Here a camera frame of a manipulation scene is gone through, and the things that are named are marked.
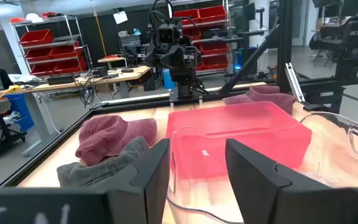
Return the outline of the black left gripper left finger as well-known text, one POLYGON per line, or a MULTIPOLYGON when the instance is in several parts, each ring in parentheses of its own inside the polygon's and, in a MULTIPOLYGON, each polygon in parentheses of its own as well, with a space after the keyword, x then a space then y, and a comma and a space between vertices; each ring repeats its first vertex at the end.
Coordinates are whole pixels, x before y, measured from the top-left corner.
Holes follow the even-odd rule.
POLYGON ((162 139, 108 180, 111 223, 162 222, 169 163, 170 141, 162 139))

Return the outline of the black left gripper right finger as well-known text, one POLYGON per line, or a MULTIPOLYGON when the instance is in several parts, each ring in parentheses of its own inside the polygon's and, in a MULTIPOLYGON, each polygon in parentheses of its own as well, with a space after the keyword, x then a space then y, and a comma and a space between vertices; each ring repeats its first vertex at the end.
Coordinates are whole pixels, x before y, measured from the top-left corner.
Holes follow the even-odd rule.
POLYGON ((304 176, 234 139, 226 140, 229 181, 245 223, 309 223, 306 205, 280 198, 304 176))

